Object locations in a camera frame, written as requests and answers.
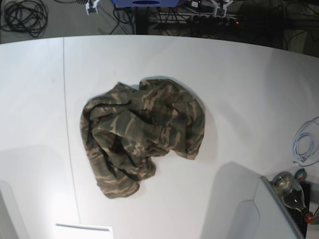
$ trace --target coiled white cable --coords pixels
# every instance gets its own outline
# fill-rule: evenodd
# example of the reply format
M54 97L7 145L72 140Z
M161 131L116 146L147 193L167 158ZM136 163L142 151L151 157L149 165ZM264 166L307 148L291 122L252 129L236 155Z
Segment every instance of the coiled white cable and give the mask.
M315 145L316 145L315 144L315 137L311 133L305 132L305 129L307 127L311 126L312 124L316 125L318 127L318 130L319 130L319 123L316 122L317 119L319 119L319 117L316 117L313 120L310 120L310 121L307 121L306 123L304 123L295 135L295 138L293 141L293 155L301 163L304 163L319 148L319 143L315 147ZM300 153L299 149L298 149L299 143L306 138L308 138L308 140L309 140L309 147L306 151L304 151L303 153ZM318 163L318 162L319 162L319 160L314 162L314 163L308 164L308 165L301 165L297 161L294 161L295 164L297 164L298 166L301 166L301 167L308 167L308 166L314 165L315 163Z

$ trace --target crumpled fabric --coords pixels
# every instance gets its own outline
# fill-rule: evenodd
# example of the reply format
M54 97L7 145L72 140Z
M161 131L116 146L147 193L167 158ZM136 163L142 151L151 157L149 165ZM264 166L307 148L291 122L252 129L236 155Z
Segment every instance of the crumpled fabric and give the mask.
M152 177L151 157L169 150L195 159L205 115L197 100L172 80L143 80L139 90L118 83L88 101L81 135L98 186L108 198L128 197Z

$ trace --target clear bottle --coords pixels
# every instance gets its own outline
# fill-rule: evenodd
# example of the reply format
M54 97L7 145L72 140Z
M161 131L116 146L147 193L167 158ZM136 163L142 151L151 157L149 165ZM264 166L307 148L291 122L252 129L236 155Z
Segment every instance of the clear bottle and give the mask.
M298 210L307 223L314 219L305 206L304 191L299 182L289 172L282 172L273 179L273 186L286 207Z

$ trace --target white tabletop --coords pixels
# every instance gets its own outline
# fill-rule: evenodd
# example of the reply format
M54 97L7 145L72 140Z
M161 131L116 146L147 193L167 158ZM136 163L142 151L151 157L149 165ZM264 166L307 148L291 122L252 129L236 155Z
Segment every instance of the white tabletop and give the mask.
M116 239L225 238L236 207L230 206L230 198L237 196L231 193L234 187L215 191L221 166L235 162L262 175L293 167L293 137L305 121L319 115L319 59L313 57L234 42L158 36L70 37L64 48L80 220L112 226ZM194 161L174 153L154 158L154 177L129 198L110 200L96 186L83 149L81 111L88 99L117 82L137 85L149 77L174 79L198 96L206 112L204 141ZM313 175L318 170L317 165L310 169ZM244 176L224 178L236 185ZM237 193L241 200L253 197L249 190ZM223 208L228 217L221 219Z
M111 226L115 239L226 238L238 200L254 197L255 179L294 166L293 137L319 115L318 65L282 50L183 37L1 45L0 180L12 186L32 239L53 238L54 223ZM154 177L111 200L83 148L82 108L117 82L149 77L174 79L198 96L204 141L194 161L174 153L154 158ZM316 176L319 166L307 170Z

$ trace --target camouflage cloth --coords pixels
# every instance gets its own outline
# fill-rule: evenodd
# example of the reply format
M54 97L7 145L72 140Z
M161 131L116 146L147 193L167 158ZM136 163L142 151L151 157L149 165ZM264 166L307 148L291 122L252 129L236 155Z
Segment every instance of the camouflage cloth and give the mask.
M98 186L108 198L128 197L155 174L151 156L195 159L205 116L196 99L171 80L118 83L86 104L81 134Z

